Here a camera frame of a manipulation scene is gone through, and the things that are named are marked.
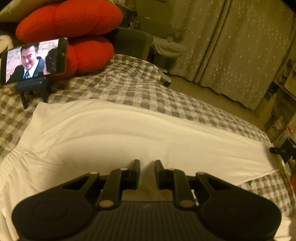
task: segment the man's hair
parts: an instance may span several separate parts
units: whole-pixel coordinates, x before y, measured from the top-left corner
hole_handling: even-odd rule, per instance
[[[45,64],[47,72],[54,74],[57,71],[57,48],[48,51],[45,57]]]
[[[22,46],[22,47],[20,48],[20,53],[22,54],[22,51],[23,51],[24,49],[29,49],[29,48],[31,48],[31,47],[34,47],[34,48],[35,48],[35,51],[36,51],[36,53],[37,53],[37,51],[38,51],[38,49],[39,49],[39,43],[27,44],[27,45]]]

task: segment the man on screen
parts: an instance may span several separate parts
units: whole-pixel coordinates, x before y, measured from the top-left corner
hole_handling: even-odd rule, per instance
[[[44,60],[41,57],[36,56],[38,49],[39,43],[28,44],[21,47],[20,53],[22,65],[15,68],[7,83],[43,76]]]

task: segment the beige pillow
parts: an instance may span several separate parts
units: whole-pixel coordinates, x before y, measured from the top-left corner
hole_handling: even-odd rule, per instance
[[[13,0],[0,12],[0,22],[19,23],[38,8],[50,3],[63,1],[64,0]]]

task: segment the black suit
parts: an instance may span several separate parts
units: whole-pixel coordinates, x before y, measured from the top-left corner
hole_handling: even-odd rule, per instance
[[[33,76],[31,77],[43,76],[44,60],[41,57],[37,57],[37,59],[39,60],[39,62],[33,73]],[[17,66],[13,74],[10,76],[9,80],[7,81],[7,84],[23,81],[24,74],[25,74],[24,67],[22,65]]]

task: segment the checkered bedsheet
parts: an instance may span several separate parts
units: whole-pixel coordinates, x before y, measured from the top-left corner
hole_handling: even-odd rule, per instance
[[[154,65],[115,55],[98,73],[55,83],[48,102],[100,99],[157,111],[269,142],[264,132],[247,121],[166,88],[158,84],[159,79]],[[20,96],[13,92],[13,88],[13,85],[0,88],[0,162],[18,143],[41,101],[41,98],[27,96],[29,107],[24,110]],[[240,187],[272,200],[285,216],[296,217],[295,194],[284,170],[249,181]]]

